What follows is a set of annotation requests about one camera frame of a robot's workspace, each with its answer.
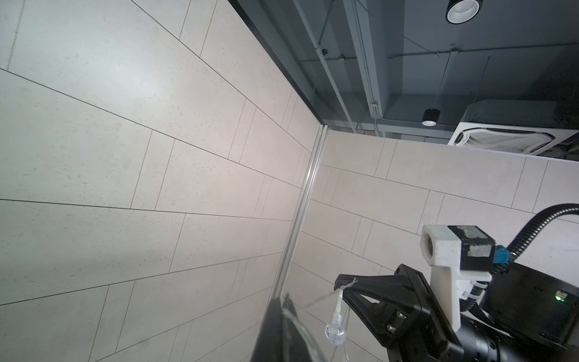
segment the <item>black cable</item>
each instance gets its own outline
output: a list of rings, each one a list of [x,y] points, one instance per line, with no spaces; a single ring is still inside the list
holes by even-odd
[[[533,216],[529,222],[519,231],[513,241],[507,246],[509,251],[509,259],[505,264],[495,264],[490,274],[495,276],[499,273],[504,273],[509,270],[511,263],[517,260],[518,257],[529,247],[531,242],[537,235],[554,219],[564,215],[579,215],[579,204],[559,204],[547,207],[545,210]],[[479,283],[488,285],[486,281],[479,281]],[[473,286],[471,294],[480,296],[484,289],[478,286]],[[477,300],[474,298],[461,299],[460,311],[466,312],[470,310]]]

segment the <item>black wall edge trim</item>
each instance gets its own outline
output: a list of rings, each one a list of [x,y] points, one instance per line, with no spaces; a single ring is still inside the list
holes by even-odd
[[[263,38],[263,36],[259,32],[259,30],[257,30],[257,27],[255,26],[253,21],[251,21],[250,17],[247,15],[245,10],[243,10],[243,8],[241,7],[241,4],[239,4],[239,2],[237,0],[228,0],[228,1],[231,4],[231,6],[235,9],[235,11],[239,15],[239,17],[241,17],[243,22],[251,30],[251,32],[253,33],[255,38],[258,40],[258,42],[261,44],[261,46],[265,49],[265,51],[267,52],[269,57],[273,60],[274,63],[276,63],[277,68],[279,68],[281,73],[288,80],[288,82],[294,88],[294,90],[299,95],[299,97],[302,99],[302,101],[307,105],[307,107],[313,113],[314,117],[316,117],[316,119],[318,120],[318,122],[320,124],[325,125],[324,121],[320,118],[320,115],[316,112],[314,107],[312,107],[312,105],[310,104],[310,101],[307,100],[306,95],[303,94],[302,90],[298,87],[298,84],[294,81],[294,79],[292,78],[290,73],[287,71],[287,69],[285,69],[284,65],[282,64],[280,59],[275,54],[272,47],[270,47],[269,44],[265,41],[265,39]]]

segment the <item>recessed ceiling light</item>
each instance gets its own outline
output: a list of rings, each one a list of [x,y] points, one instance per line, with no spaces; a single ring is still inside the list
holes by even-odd
[[[481,9],[482,0],[450,0],[446,8],[446,20],[462,24],[471,20]]]

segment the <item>pipe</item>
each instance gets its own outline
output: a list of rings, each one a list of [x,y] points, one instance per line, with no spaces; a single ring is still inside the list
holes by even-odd
[[[326,75],[328,76],[329,82],[332,85],[332,88],[334,89],[334,93],[336,93],[336,97],[338,98],[338,101],[340,102],[340,105],[342,106],[342,109],[344,110],[344,114],[346,115],[346,119],[348,120],[348,123],[350,124],[350,127],[352,128],[352,132],[356,133],[356,128],[354,127],[354,123],[352,122],[352,118],[350,117],[350,114],[348,113],[348,109],[346,108],[346,104],[344,103],[344,99],[342,99],[342,95],[340,94],[338,86],[336,85],[336,81],[334,80],[334,77],[332,76],[332,72],[328,68],[328,63],[326,62],[326,59],[324,58],[324,55],[322,54],[322,47],[318,45],[317,39],[314,36],[314,32],[312,31],[310,24],[307,22],[306,14],[303,12],[302,5],[300,5],[299,0],[293,0],[293,1],[294,1],[294,5],[295,5],[296,10],[299,13],[299,17],[302,19],[303,26],[306,28],[306,32],[307,32],[308,36],[310,37],[310,40],[312,41],[312,45],[314,46],[314,48],[316,50],[316,54],[318,55],[318,58],[320,59],[320,62],[322,63],[322,67],[324,68],[324,71],[326,72]]]
[[[521,45],[521,46],[500,46],[500,47],[481,47],[477,49],[453,49],[453,52],[459,53],[470,53],[470,52],[488,52],[490,50],[509,50],[509,49],[528,49],[534,47],[552,47],[552,46],[570,46],[570,45],[579,45],[579,43],[560,43],[560,44],[539,44],[539,45]],[[396,54],[388,59],[394,59],[399,57],[409,57],[409,56],[418,56],[418,55],[428,55],[428,54],[446,54],[450,53],[449,50],[442,50],[440,52],[417,52],[417,53],[404,53],[404,54]]]

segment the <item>black cylindrical light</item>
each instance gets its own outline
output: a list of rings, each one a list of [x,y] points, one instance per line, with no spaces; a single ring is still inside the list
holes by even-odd
[[[440,117],[440,110],[436,108],[430,108],[424,111],[422,115],[422,125],[427,127],[436,126],[438,122],[438,117]]]
[[[462,24],[471,20],[481,9],[482,0],[450,0],[446,8],[446,21]]]

